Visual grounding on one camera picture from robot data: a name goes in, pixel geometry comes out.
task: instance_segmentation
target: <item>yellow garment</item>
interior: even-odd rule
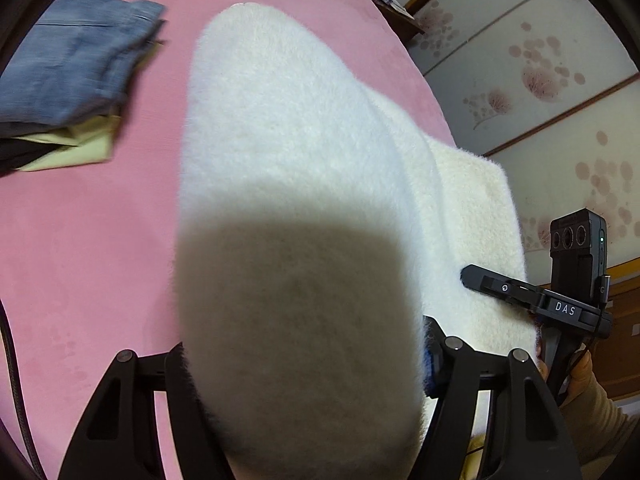
[[[611,465],[616,455],[638,424],[638,417],[625,415],[591,374],[587,389],[574,400],[561,406],[569,435],[574,441],[580,461],[582,480],[597,480]],[[484,435],[471,440],[468,450],[484,445]],[[466,457],[460,480],[475,480],[480,469],[482,451]]]
[[[20,171],[49,170],[108,160],[119,124],[120,117],[117,115],[95,116],[76,126],[17,137],[32,142],[63,144],[59,149],[21,167]]]

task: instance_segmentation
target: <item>beige sleeve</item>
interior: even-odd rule
[[[625,415],[591,374],[587,389],[560,408],[574,441],[580,464],[616,455],[638,423],[638,417]]]

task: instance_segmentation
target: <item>pink bed sheet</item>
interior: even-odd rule
[[[0,297],[50,479],[116,352],[163,352],[178,341],[170,284],[178,149],[194,42],[214,15],[237,2],[283,10],[425,132],[452,144],[427,83],[370,0],[154,1],[168,8],[166,44],[137,81],[113,161],[0,181]],[[0,416],[21,442],[5,370],[0,358]],[[163,409],[159,432],[174,480]]]

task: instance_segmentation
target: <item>wooden cabinet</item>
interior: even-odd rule
[[[593,371],[612,399],[640,394],[640,288],[612,298],[613,328],[593,352]]]

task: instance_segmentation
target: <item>white fuzzy garment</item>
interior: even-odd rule
[[[178,314],[223,447],[262,478],[406,478],[423,313],[478,350],[534,352],[522,312],[459,279],[470,263],[524,278],[519,240],[497,166],[429,139],[294,20],[237,4],[206,28],[182,153]]]

